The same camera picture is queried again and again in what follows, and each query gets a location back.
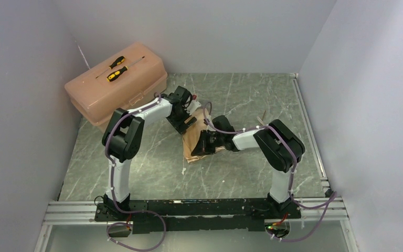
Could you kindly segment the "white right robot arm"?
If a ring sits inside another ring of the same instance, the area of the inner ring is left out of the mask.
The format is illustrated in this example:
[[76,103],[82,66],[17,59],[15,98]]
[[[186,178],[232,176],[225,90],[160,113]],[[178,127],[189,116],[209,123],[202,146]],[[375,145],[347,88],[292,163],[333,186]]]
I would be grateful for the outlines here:
[[201,130],[199,140],[191,149],[192,156],[211,155],[218,148],[238,152],[260,149],[273,168],[268,204],[271,216],[280,218],[288,212],[286,202],[292,195],[293,170],[305,153],[302,141],[279,119],[263,126],[236,131],[224,116],[205,120],[208,128]]

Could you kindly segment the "orange cloth napkin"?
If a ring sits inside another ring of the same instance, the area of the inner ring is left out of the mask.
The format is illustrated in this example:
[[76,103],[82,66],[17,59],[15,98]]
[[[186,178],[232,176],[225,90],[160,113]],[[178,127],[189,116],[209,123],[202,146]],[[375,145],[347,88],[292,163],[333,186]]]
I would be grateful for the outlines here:
[[[204,114],[210,118],[210,114],[207,109],[198,108],[193,114],[193,118],[196,119],[196,122],[191,125],[182,135],[183,156],[188,163],[199,161],[204,157],[211,155],[211,153],[202,153],[201,155],[192,154],[192,151],[196,149],[196,145],[200,140],[201,131],[208,129],[208,125],[206,125],[204,122]],[[225,150],[224,146],[216,147],[212,154],[223,150]]]

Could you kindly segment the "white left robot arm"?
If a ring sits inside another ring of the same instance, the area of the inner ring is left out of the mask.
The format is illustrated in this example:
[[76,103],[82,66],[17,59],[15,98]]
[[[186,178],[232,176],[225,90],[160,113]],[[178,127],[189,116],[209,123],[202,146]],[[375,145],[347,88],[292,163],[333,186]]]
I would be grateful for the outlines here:
[[183,134],[196,122],[194,112],[200,106],[196,95],[179,86],[169,94],[156,94],[143,106],[114,111],[102,138],[109,161],[109,182],[103,201],[110,206],[109,214],[114,219],[124,220],[130,213],[130,166],[141,147],[144,129],[166,119],[177,133]]

